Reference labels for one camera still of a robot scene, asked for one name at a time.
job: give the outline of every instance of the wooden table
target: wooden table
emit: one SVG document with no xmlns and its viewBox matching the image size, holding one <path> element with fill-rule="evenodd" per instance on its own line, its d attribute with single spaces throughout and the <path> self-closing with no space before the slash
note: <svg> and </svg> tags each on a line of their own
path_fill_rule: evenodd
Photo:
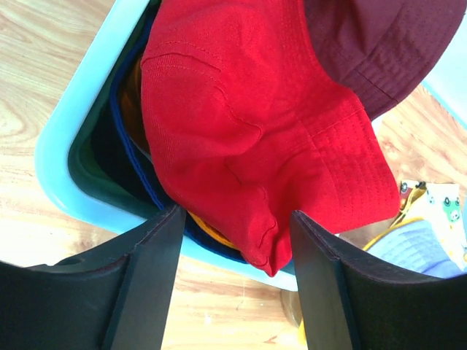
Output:
<svg viewBox="0 0 467 350">
<path fill-rule="evenodd" d="M 113 0 L 0 1 L 0 259 L 53 264 L 113 237 L 57 210 L 34 176 L 34 146 Z M 422 88 L 385 117 L 397 179 L 467 186 L 467 131 Z M 164 349 L 300 349 L 279 290 L 180 260 Z"/>
</svg>

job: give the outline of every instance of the plastic bin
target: plastic bin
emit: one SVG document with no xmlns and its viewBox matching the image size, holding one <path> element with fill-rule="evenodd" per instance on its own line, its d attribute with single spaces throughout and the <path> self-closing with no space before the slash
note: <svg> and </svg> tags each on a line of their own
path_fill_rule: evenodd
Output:
<svg viewBox="0 0 467 350">
<path fill-rule="evenodd" d="M 121 234 L 141 224 L 153 208 L 112 182 L 93 159 L 90 132 L 108 99 L 109 83 L 122 52 L 141 29 L 149 4 L 160 0 L 117 0 L 44 127 L 36 146 L 36 174 L 48 198 L 75 219 Z M 382 118 L 374 121 L 378 128 Z M 271 286 L 297 290 L 293 267 L 268 277 L 251 265 L 205 250 L 184 237 L 181 254 Z"/>
</svg>

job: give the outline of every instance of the red fabric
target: red fabric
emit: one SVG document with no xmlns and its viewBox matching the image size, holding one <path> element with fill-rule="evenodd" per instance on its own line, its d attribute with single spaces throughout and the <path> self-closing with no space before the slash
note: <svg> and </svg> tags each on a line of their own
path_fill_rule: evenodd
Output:
<svg viewBox="0 0 467 350">
<path fill-rule="evenodd" d="M 332 233 L 393 217 L 398 188 L 358 97 L 318 63 L 297 0 L 164 0 L 142 112 L 166 192 L 273 276 L 289 218 Z"/>
</svg>

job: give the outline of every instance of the maroon hat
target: maroon hat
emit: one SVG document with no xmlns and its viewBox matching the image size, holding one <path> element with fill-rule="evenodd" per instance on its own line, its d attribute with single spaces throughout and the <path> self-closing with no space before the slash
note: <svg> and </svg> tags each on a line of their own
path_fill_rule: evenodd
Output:
<svg viewBox="0 0 467 350">
<path fill-rule="evenodd" d="M 451 42 L 466 0 L 304 0 L 318 61 L 375 119 L 404 100 Z"/>
</svg>

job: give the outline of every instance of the pile of hats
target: pile of hats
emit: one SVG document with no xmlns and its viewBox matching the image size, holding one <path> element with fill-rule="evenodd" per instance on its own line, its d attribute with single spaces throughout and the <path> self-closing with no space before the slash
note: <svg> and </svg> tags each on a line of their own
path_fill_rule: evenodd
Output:
<svg viewBox="0 0 467 350">
<path fill-rule="evenodd" d="M 111 106 L 127 150 L 153 164 L 164 192 L 143 176 L 153 200 L 179 203 L 193 235 L 274 276 L 292 259 L 292 211 L 332 233 L 398 213 L 371 121 L 434 67 L 465 10 L 466 0 L 163 0 Z"/>
</svg>

